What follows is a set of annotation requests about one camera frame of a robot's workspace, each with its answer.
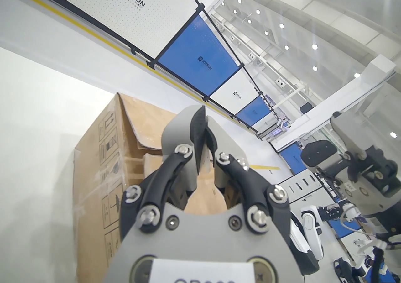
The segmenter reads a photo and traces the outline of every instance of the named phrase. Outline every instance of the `cable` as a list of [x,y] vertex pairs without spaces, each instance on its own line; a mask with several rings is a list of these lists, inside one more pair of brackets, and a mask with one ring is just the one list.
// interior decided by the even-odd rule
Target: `cable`
[[369,234],[369,233],[365,233],[364,231],[355,230],[355,229],[352,229],[352,228],[350,228],[350,227],[347,227],[347,226],[344,224],[344,217],[345,217],[345,214],[346,214],[349,210],[354,209],[355,207],[356,207],[356,206],[354,205],[354,206],[352,206],[352,207],[350,207],[350,208],[347,208],[347,209],[341,214],[341,217],[340,217],[340,223],[341,223],[341,225],[342,225],[344,228],[348,229],[348,230],[354,231],[355,233],[360,233],[360,234],[367,235],[367,236],[374,236],[374,234]]
[[373,254],[375,255],[375,261],[372,266],[371,283],[380,283],[379,270],[383,261],[384,251],[380,248],[376,248],[373,250]]

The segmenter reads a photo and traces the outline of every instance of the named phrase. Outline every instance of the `white wall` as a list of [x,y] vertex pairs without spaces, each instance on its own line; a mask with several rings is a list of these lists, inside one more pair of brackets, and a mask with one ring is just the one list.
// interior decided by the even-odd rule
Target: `white wall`
[[113,97],[0,48],[2,282],[71,283],[73,149]]

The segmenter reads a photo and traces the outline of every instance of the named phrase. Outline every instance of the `blue wall panel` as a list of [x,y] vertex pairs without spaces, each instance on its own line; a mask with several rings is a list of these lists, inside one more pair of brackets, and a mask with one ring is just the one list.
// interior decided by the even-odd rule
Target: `blue wall panel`
[[199,15],[159,62],[206,95],[210,95],[238,69]]
[[290,145],[280,152],[284,160],[289,164],[294,174],[298,174],[306,169],[304,163],[301,160],[302,150],[296,143]]
[[242,110],[240,110],[235,116],[252,126],[270,112],[271,111],[269,107],[266,105],[263,99],[258,96]]

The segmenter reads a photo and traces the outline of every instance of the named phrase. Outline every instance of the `cardboard box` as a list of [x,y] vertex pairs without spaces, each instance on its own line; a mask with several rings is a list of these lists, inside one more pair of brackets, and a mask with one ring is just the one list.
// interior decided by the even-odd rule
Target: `cardboard box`
[[[79,283],[102,282],[120,245],[123,191],[160,167],[161,135],[174,116],[116,94],[76,146],[73,210]],[[213,170],[202,171],[185,210],[212,214],[226,209]]]

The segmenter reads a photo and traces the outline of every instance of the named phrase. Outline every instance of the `yellow line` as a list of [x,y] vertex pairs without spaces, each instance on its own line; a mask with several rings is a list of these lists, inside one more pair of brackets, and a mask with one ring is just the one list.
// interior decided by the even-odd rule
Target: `yellow line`
[[280,169],[280,167],[274,167],[274,166],[261,166],[261,165],[249,165],[249,167],[253,169],[270,169],[270,170],[276,170]]
[[135,58],[134,55],[128,53],[127,51],[123,50],[122,48],[118,47],[116,44],[113,44],[112,42],[108,41],[107,39],[103,38],[102,36],[100,36],[99,34],[97,34],[95,31],[91,30],[90,28],[87,28],[86,26],[80,24],[78,21],[74,20],[73,18],[67,16],[66,14],[60,12],[59,10],[57,10],[54,7],[51,7],[50,5],[46,4],[44,1],[41,0],[32,0],[34,2],[36,2],[37,4],[39,4],[40,6],[46,8],[47,10],[53,12],[54,14],[57,14],[59,17],[63,18],[66,21],[69,21],[70,23],[72,23],[73,25],[77,26],[78,28],[82,29],[83,31],[86,31],[88,34],[92,35],[93,37],[97,38],[98,40],[102,41],[103,43],[109,45],[110,47],[114,48],[115,50],[119,51],[121,54],[125,55],[126,57],[134,60],[135,62],[139,63],[140,65],[142,65],[143,67],[145,67],[148,71],[151,71],[153,73],[155,73],[156,75],[158,75],[159,77],[163,78],[164,80],[168,81],[169,83],[173,84],[174,86],[176,86],[177,88],[181,89],[182,91],[184,91],[186,94],[189,94],[190,96],[192,96],[193,98],[195,98],[196,100],[200,101],[203,105],[207,105],[208,107],[210,107],[211,109],[215,110],[216,112],[222,114],[225,117],[228,117],[231,121],[235,122],[236,124],[238,124],[240,127],[244,128],[245,130],[246,127],[243,126],[242,124],[240,124],[239,122],[231,119],[229,117],[229,115],[223,113],[222,111],[219,111],[218,109],[216,109],[215,107],[213,107],[212,105],[202,101],[202,99],[200,99],[197,95],[193,94],[191,91],[188,91],[186,88],[182,87],[181,85],[179,85],[178,83],[172,81],[169,77],[163,75],[162,73],[155,71],[154,69],[150,68],[146,63],[140,61],[139,59]]

